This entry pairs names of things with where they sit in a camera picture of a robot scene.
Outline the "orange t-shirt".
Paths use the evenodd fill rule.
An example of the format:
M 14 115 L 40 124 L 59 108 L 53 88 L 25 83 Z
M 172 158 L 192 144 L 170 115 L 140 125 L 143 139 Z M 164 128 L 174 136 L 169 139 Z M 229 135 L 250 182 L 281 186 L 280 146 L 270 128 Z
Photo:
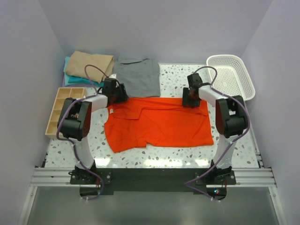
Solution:
M 106 140 L 113 152 L 132 148 L 213 145 L 206 101 L 184 107 L 181 98 L 130 98 L 108 108 Z

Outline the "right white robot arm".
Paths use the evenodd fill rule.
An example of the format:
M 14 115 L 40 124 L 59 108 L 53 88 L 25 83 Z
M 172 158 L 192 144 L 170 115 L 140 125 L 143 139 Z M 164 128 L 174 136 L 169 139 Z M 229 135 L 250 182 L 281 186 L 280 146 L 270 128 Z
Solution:
M 232 173 L 232 157 L 236 142 L 250 129 L 250 118 L 242 96 L 229 96 L 203 82 L 198 73 L 187 77 L 188 87 L 183 89 L 182 105 L 195 108 L 202 101 L 215 107 L 215 125 L 219 133 L 217 152 L 210 168 L 195 181 L 204 184 L 222 184 Z

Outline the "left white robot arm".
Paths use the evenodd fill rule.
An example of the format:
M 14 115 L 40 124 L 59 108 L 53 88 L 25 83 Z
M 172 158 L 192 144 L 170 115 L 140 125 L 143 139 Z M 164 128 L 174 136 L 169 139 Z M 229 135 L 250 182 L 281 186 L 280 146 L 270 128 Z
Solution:
M 103 183 L 88 143 L 91 114 L 128 99 L 125 85 L 115 78 L 107 78 L 95 94 L 64 100 L 57 122 L 56 138 L 68 142 L 75 157 L 75 168 L 69 172 L 71 184 Z

